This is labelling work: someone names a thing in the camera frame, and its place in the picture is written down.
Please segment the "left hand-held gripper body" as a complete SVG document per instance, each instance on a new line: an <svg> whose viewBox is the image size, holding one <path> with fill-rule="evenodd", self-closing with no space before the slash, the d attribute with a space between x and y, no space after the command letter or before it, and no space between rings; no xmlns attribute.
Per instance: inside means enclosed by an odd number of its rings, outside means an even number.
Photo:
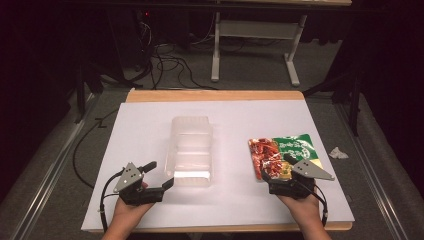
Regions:
<svg viewBox="0 0 424 240"><path fill-rule="evenodd" d="M144 185L144 175L132 162L128 163L114 188L114 192L127 205L142 205L161 202L164 192L161 187L149 188Z"/></svg>

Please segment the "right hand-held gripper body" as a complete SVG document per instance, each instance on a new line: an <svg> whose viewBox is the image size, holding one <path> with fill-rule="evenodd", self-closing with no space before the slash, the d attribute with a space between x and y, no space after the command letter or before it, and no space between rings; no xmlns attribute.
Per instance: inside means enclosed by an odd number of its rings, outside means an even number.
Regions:
<svg viewBox="0 0 424 240"><path fill-rule="evenodd" d="M304 199L315 189L315 180L334 181L335 177L309 160L300 160L291 165L291 177L287 180L268 177L269 193Z"/></svg>

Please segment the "red and green snack packet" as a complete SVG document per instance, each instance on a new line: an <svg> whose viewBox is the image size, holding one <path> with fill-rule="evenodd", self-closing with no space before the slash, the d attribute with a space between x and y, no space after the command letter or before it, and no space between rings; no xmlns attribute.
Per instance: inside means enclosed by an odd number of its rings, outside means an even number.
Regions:
<svg viewBox="0 0 424 240"><path fill-rule="evenodd" d="M291 179L292 164L284 159L285 154L297 161L306 159L322 166L309 134L254 138L248 140L248 146L257 180L262 179L262 170L272 179Z"/></svg>

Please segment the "clear plastic container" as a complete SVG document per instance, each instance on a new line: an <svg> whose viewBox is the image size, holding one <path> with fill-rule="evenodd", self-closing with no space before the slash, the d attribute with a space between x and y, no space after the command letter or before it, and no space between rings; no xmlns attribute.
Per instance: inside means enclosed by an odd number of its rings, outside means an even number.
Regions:
<svg viewBox="0 0 424 240"><path fill-rule="evenodd" d="M207 187L213 176L213 128L206 116L172 119L165 174L176 186Z"/></svg>

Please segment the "person's right hand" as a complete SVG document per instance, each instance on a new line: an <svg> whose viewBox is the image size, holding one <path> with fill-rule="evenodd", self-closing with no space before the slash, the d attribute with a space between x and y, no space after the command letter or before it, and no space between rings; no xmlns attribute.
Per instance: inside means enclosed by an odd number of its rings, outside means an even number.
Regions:
<svg viewBox="0 0 424 240"><path fill-rule="evenodd" d="M304 199L294 199L278 195L278 199L287 206L293 219L302 230L323 227L319 213L319 201L309 195Z"/></svg>

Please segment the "person's left hand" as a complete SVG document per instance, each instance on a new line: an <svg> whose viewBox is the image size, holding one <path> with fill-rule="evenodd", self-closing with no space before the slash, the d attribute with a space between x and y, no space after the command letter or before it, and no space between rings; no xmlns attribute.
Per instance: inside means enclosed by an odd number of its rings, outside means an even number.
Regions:
<svg viewBox="0 0 424 240"><path fill-rule="evenodd" d="M127 205L122 198L119 197L115 204L114 214L109 229L131 232L153 206L153 203L139 206Z"/></svg>

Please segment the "crumpled white paper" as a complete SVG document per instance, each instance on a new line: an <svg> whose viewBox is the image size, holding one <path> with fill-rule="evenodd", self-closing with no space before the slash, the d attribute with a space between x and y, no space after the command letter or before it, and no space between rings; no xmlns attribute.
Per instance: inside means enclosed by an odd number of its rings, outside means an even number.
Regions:
<svg viewBox="0 0 424 240"><path fill-rule="evenodd" d="M342 152L338 147L335 147L333 150L330 151L329 156L334 159L348 159L349 156Z"/></svg>

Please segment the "white paper sheet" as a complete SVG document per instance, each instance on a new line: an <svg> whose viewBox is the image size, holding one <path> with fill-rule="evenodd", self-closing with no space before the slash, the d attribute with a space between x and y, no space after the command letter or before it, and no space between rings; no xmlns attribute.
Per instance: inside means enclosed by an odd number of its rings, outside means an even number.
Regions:
<svg viewBox="0 0 424 240"><path fill-rule="evenodd" d="M212 183L208 187L174 186L143 217L141 231L263 230L289 226L294 220L268 186L256 179L248 147L253 138L308 134L326 171L333 169L310 111L303 100L144 102L120 106L82 228L102 229L99 213L113 214L116 198L111 176L127 163L157 162L147 173L149 185L166 181L165 159L171 122L177 116L206 116L213 128Z"/></svg>

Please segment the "black metal stand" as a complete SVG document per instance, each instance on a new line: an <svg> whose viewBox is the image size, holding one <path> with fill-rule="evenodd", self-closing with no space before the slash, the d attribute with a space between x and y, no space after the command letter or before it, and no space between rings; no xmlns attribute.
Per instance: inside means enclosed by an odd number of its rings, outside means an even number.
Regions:
<svg viewBox="0 0 424 240"><path fill-rule="evenodd" d="M348 126L352 133L357 136L361 80L361 71L349 70L303 91L302 94L304 97L309 97L315 93L332 88L333 95L331 96L331 100L333 103L343 104L346 101L349 102Z"/></svg>
<svg viewBox="0 0 424 240"><path fill-rule="evenodd" d="M103 92L103 85L97 66L89 61L80 63L76 70L76 99L78 108L76 123L80 123L86 113L86 88L93 94L101 94Z"/></svg>

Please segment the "metal floor rail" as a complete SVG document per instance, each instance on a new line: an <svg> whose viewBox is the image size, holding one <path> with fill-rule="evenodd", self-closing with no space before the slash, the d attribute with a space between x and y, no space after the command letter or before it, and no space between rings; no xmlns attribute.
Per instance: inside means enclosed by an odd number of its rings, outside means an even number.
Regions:
<svg viewBox="0 0 424 240"><path fill-rule="evenodd" d="M338 117L341 119L342 124L354 145L355 151L359 156L359 165L365 176L367 184L372 192L376 201L378 209L388 227L388 230L394 240L410 240L401 221L395 211L394 205L384 190L366 152L359 139L351 129L348 122L348 114L345 108L340 104L334 105Z"/></svg>
<svg viewBox="0 0 424 240"><path fill-rule="evenodd" d="M61 145L57 156L49 165L49 168L43 175L40 184L35 188L31 201L25 209L25 214L19 220L9 240L28 239L48 199L50 198L65 165L67 164L66 158L86 123L87 115L95 107L99 98L99 94L90 93L87 99L83 100L86 104L86 112L77 114L76 120L72 123L72 127L70 128L70 133L67 135L66 141Z"/></svg>

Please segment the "white metal desk frame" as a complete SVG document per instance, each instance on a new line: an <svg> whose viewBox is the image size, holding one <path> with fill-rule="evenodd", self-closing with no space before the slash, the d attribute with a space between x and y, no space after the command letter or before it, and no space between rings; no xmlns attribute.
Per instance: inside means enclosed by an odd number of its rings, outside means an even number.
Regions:
<svg viewBox="0 0 424 240"><path fill-rule="evenodd" d="M345 7L352 0L229 0L230 2L271 3L280 5L300 6L331 6ZM220 12L214 14L214 51L212 56L211 81L218 82L220 78L220 38L241 37L273 40L290 40L291 48L283 55L291 85L298 87L300 81L293 62L300 38L305 27L307 15L303 14L296 22L275 23L264 21L222 20Z"/></svg>

